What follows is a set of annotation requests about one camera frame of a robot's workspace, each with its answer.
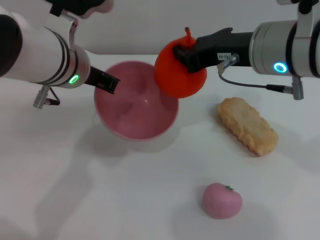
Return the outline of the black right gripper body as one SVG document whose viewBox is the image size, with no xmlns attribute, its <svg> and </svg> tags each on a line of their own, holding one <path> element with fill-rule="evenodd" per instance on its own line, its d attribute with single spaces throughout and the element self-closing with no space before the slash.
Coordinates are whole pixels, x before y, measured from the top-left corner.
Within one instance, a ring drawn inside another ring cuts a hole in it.
<svg viewBox="0 0 320 240">
<path fill-rule="evenodd" d="M 202 69 L 216 66 L 228 54 L 237 54 L 238 67 L 250 67 L 249 48 L 252 32 L 233 33 L 228 27 L 210 35 L 198 37 L 196 43 L 189 49 L 189 71 L 198 72 Z"/>
</svg>

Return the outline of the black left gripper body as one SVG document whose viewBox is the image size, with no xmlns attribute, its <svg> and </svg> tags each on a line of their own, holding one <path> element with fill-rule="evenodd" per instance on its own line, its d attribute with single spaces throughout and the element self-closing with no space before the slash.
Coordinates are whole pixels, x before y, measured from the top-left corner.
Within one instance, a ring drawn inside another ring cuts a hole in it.
<svg viewBox="0 0 320 240">
<path fill-rule="evenodd" d="M 101 77 L 101 71 L 93 66 L 90 67 L 89 75 L 84 84 L 97 87 Z"/>
</svg>

